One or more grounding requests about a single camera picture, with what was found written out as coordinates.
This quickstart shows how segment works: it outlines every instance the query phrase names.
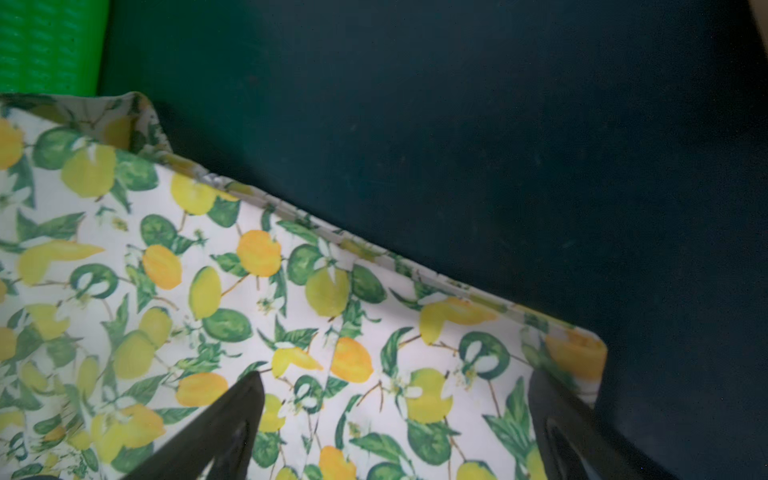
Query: yellow lemon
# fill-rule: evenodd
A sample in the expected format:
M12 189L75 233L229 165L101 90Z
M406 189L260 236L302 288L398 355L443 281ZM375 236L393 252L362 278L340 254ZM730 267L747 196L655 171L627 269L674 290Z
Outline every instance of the yellow lemon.
M26 362L18 371L18 377L27 387L36 392L44 392L48 388L48 379L32 362Z
M354 463L344 459L341 450L334 447L323 447L320 450L320 471L323 480L355 480L357 467Z
M0 118L0 170L18 163L24 153L24 132L14 128L7 118Z
M294 346L289 349L278 349L272 356L272 375L282 376L290 364L305 370L322 370L323 367L309 353Z
M263 230L251 230L240 237L237 256L251 275L272 276L280 270L280 244Z
M221 303L221 279L212 266L204 266L190 286L190 308L196 319L213 315Z
M487 306L450 296L424 305L419 314L419 332L424 343L431 345L440 337L446 320L458 325L477 325L497 318L498 314Z
M349 299L349 276L344 270L336 269L334 282L327 267L318 269L307 279L304 295L318 315L341 315Z
M27 249L18 258L18 273L22 282L32 286L42 280L51 261L71 262L83 260L104 249L86 243L68 242L66 240L51 240L48 243Z
M456 480L496 480L496 477L483 464L465 462L458 467Z
M217 192L187 175L174 174L170 181L170 194L187 213L205 215L214 207Z
M75 384L77 385L80 394L83 395L86 400L91 397L94 388L96 388L98 374L98 360L96 360L95 356L89 356L83 360L83 363L78 370L78 379Z
M114 353L112 367L119 379L136 379L149 372L154 359L154 344L146 333L128 333Z
M56 305L35 303L27 305L25 308L32 317L32 325L46 342L60 337L69 328L69 318L63 319L61 322L54 320Z
M9 425L16 425L17 427L23 427L24 413L21 410L14 410L13 412L0 413L0 432L8 428Z
M55 429L46 433L45 436L43 436L43 440L45 442L55 442L56 440L63 439L64 435L67 435L67 430L63 426L59 425Z
M0 362L16 355L16 335L13 330L0 326Z
M373 373L368 350L350 338L340 338L333 352L331 372L351 383L364 383Z
M91 422L91 438L96 454L102 462L112 463L123 448L123 425L108 418L104 413Z
M168 316L168 311L159 306L153 306L147 310L139 322L139 330L147 334L156 349L162 347L168 340L172 326L173 322Z
M116 118L104 128L104 143L127 150L131 146L131 131L133 129L133 118L127 116Z
M419 423L441 422L453 407L453 397L442 398L445 377L435 369L419 369L411 373L409 386L422 389L417 399L406 398L408 418Z
M534 447L525 457L525 467L528 469L528 475L531 480L547 480L544 462L541 460L538 447Z
M163 418L140 403L126 407L120 413L130 417L122 425L123 444L129 449L149 445L165 434Z
M67 443L77 450L87 450L91 446L91 436L85 429L79 429L67 437Z
M603 376L607 347L599 339L586 336L576 330L567 330L567 340L547 335L547 351L555 363L565 372L587 382L599 382Z
M286 424L285 417L277 416L281 406L283 406L283 402L271 393L267 393L264 396L264 411L261 414L259 432L277 432Z
M93 158L90 150L84 147L76 151L61 168L61 181L82 198L106 195L114 185L118 164L113 147L96 145Z
M282 467L280 471L277 472L275 480L299 480L299 477L296 475L296 472L293 471L293 468Z
M172 290L181 283L181 261L166 247L150 245L141 261L147 276L161 289Z
M216 402L227 389L227 379L218 373L196 373L181 379L176 400L185 407L206 406Z

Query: dark background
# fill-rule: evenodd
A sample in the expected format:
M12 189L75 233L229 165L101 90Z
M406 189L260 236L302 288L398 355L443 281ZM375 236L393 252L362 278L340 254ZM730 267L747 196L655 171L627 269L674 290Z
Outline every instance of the dark background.
M600 416L768 477L768 64L746 1L114 0L176 152L600 334Z

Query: floral pattern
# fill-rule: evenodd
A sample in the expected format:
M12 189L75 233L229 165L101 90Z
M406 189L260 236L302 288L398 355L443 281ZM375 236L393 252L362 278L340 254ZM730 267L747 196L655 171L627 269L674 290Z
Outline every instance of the floral pattern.
M142 94L1 96L0 224L3 478L120 478L258 370L250 478L539 480L532 369L599 389L592 333L173 154Z

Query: green plastic object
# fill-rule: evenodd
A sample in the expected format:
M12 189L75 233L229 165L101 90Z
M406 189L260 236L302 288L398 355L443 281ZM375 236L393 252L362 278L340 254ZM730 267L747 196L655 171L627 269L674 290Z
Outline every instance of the green plastic object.
M109 0L0 0L0 91L95 95Z

